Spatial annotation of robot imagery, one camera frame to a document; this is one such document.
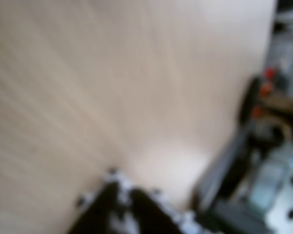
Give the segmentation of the black speckled gripper right finger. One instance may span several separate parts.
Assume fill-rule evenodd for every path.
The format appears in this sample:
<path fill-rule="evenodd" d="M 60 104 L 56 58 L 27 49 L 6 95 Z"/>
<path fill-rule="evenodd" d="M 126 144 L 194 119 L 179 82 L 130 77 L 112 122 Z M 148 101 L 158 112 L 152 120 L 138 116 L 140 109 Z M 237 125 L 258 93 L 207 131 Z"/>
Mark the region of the black speckled gripper right finger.
<path fill-rule="evenodd" d="M 132 190 L 132 211 L 142 234 L 181 234 L 181 230 L 160 206 L 144 191 Z"/>

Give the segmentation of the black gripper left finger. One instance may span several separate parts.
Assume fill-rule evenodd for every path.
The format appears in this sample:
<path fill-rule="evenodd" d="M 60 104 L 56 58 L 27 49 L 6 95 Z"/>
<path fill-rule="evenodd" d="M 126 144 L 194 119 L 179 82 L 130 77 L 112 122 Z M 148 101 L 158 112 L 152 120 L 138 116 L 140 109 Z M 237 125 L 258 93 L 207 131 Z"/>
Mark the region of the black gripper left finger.
<path fill-rule="evenodd" d="M 106 184 L 100 188 L 89 204 L 85 204 L 85 197 L 78 201 L 84 210 L 72 227 L 69 234 L 110 234 L 109 217 L 116 207 L 118 184 Z"/>

